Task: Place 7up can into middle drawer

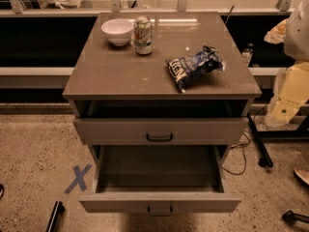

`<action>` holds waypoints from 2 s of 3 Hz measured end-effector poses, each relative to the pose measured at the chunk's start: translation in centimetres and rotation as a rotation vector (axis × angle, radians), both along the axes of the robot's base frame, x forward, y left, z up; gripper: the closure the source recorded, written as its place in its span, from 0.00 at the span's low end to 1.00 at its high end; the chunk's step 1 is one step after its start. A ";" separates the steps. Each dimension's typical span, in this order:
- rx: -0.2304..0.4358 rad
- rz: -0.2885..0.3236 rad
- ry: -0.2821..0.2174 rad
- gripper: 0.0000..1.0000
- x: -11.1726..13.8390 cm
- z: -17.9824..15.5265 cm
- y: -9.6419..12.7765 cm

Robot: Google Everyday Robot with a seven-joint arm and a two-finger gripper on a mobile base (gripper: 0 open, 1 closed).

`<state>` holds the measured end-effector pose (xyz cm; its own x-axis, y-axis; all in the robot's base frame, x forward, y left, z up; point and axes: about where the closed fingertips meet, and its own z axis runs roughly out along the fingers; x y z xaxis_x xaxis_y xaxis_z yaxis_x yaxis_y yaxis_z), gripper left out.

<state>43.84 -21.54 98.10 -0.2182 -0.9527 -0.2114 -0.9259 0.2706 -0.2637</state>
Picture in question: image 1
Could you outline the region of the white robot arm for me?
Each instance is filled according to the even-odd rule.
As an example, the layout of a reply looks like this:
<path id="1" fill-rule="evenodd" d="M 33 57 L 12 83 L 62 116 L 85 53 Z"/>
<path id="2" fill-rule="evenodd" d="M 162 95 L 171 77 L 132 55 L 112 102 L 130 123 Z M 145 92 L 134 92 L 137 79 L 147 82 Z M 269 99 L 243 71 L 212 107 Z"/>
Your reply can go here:
<path id="1" fill-rule="evenodd" d="M 288 124 L 309 101 L 309 0 L 303 0 L 290 17 L 265 35 L 270 44 L 284 44 L 284 52 L 295 63 L 280 70 L 274 81 L 265 122 L 271 127 Z"/>

